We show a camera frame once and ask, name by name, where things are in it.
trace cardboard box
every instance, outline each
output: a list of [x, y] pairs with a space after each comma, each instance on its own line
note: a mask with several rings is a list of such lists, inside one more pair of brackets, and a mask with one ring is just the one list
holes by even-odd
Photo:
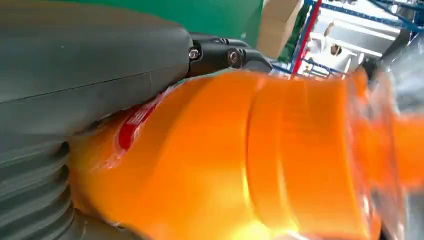
[[292, 35], [301, 0], [265, 0], [262, 9], [257, 49], [263, 54], [278, 58]]

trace red metal pole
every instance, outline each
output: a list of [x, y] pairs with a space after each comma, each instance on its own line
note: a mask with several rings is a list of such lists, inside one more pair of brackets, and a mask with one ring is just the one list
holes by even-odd
[[302, 62], [301, 59], [302, 59], [302, 55], [303, 55], [306, 43], [308, 42], [308, 39], [309, 39], [309, 33], [311, 33], [312, 27], [314, 26], [314, 23], [317, 20], [318, 11], [320, 10], [320, 6], [322, 2], [323, 2], [322, 0], [318, 0], [313, 6], [312, 13], [310, 15], [310, 21], [308, 25], [306, 26], [305, 36], [300, 45], [299, 54], [297, 55], [296, 62], [294, 63], [294, 66], [293, 66], [293, 72], [291, 73], [292, 76], [295, 76], [298, 73], [299, 68], [301, 67], [301, 62]]

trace red label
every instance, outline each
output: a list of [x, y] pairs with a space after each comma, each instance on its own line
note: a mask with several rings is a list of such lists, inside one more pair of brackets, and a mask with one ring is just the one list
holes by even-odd
[[136, 108], [123, 122], [115, 138], [115, 150], [118, 157], [128, 151], [134, 140], [139, 136], [140, 129], [153, 113], [156, 107], [161, 104], [162, 100], [175, 89], [183, 84], [177, 84], [168, 87], [164, 92], [160, 93], [155, 99]]

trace blue metal shelf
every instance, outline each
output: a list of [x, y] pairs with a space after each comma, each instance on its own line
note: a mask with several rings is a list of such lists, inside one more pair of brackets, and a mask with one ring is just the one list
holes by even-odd
[[403, 8], [411, 9], [415, 11], [424, 11], [424, 6], [422, 6], [421, 4], [397, 2], [393, 0], [375, 0], [375, 1], [382, 4], [398, 5], [399, 7], [403, 7]]
[[415, 23], [411, 22], [410, 20], [408, 20], [406, 17], [404, 17], [404, 16], [402, 16], [400, 14], [397, 14], [397, 13], [392, 12], [386, 6], [382, 5], [378, 0], [368, 0], [368, 1], [370, 3], [372, 3], [372, 4], [374, 4], [376, 7], [384, 10], [386, 13], [389, 13], [389, 14], [397, 17], [403, 23], [403, 25], [402, 25], [403, 28], [407, 28], [407, 29], [409, 29], [409, 30], [411, 30], [413, 32], [418, 32], [418, 33], [424, 31], [424, 28], [422, 26], [418, 26], [417, 24], [415, 24]]
[[375, 17], [375, 16], [370, 16], [361, 12], [357, 12], [357, 11], [353, 11], [341, 6], [334, 6], [331, 4], [327, 4], [327, 3], [323, 3], [321, 4], [321, 8], [325, 8], [325, 9], [329, 9], [329, 10], [333, 10], [339, 13], [344, 13], [344, 14], [349, 14], [358, 18], [362, 18], [362, 19], [366, 19], [366, 20], [371, 20], [377, 23], [382, 23], [385, 25], [389, 25], [392, 27], [406, 27], [404, 25], [404, 23], [402, 21], [395, 21], [395, 20], [391, 20], [391, 19], [387, 19], [387, 18], [381, 18], [381, 17]]
[[[304, 0], [304, 4], [306, 5], [311, 5], [312, 9], [315, 7], [315, 3], [317, 0]], [[371, 2], [372, 4], [374, 4], [376, 7], [383, 9], [385, 12], [395, 16], [398, 18], [398, 20], [392, 20], [392, 19], [387, 19], [387, 18], [381, 18], [381, 17], [375, 17], [375, 16], [371, 16], [365, 13], [361, 13], [361, 12], [357, 12], [351, 9], [347, 9], [341, 6], [335, 6], [332, 4], [328, 4], [328, 3], [321, 3], [320, 7], [324, 8], [324, 9], [329, 9], [332, 11], [336, 11], [339, 13], [344, 13], [344, 14], [348, 14], [351, 16], [355, 16], [358, 18], [362, 18], [362, 19], [366, 19], [366, 20], [370, 20], [373, 22], [377, 22], [377, 23], [381, 23], [381, 24], [385, 24], [385, 25], [389, 25], [392, 27], [398, 27], [398, 28], [405, 28], [408, 29], [412, 32], [411, 37], [415, 36], [415, 34], [420, 33], [420, 32], [424, 32], [424, 0], [418, 4], [411, 4], [411, 3], [404, 3], [404, 2], [396, 2], [394, 0], [368, 0], [369, 2]], [[401, 8], [406, 8], [406, 9], [410, 9], [410, 10], [414, 10], [415, 11], [415, 15], [414, 15], [414, 20], [410, 21], [407, 18], [405, 18], [402, 15], [399, 15], [397, 13], [393, 13], [391, 11], [391, 9], [389, 9], [388, 7], [386, 7], [386, 5], [397, 5]], [[311, 17], [309, 16], [306, 20], [305, 26], [307, 26], [311, 21]], [[305, 38], [307, 38], [307, 34], [306, 34], [306, 27], [303, 28], [303, 31], [300, 35], [300, 39], [298, 41], [298, 44], [301, 43]], [[299, 59], [301, 57], [301, 52], [299, 50], [299, 46], [296, 47], [295, 52], [293, 54], [293, 60], [292, 60], [292, 64], [289, 70], [281, 68], [276, 66], [276, 70], [278, 71], [282, 71], [284, 73], [287, 74], [291, 74], [293, 72], [293, 66], [294, 63], [297, 59]], [[338, 70], [326, 67], [322, 64], [316, 63], [314, 61], [310, 61], [310, 60], [306, 60], [306, 59], [301, 59], [301, 61], [304, 61], [306, 63], [312, 64], [313, 66], [318, 66], [320, 68], [326, 69], [331, 75], [333, 75], [333, 73], [337, 73], [337, 74], [342, 74], [345, 75], [346, 73], [344, 72], [340, 72]]]

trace metal bolt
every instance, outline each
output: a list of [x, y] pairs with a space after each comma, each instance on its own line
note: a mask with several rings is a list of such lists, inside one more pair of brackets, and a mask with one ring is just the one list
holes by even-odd
[[190, 51], [188, 51], [188, 58], [191, 60], [197, 59], [199, 55], [200, 55], [199, 50], [197, 50], [196, 48], [192, 48], [190, 49]]
[[234, 64], [235, 62], [237, 62], [237, 53], [234, 50], [231, 50], [230, 52], [228, 52], [228, 61], [230, 64]]

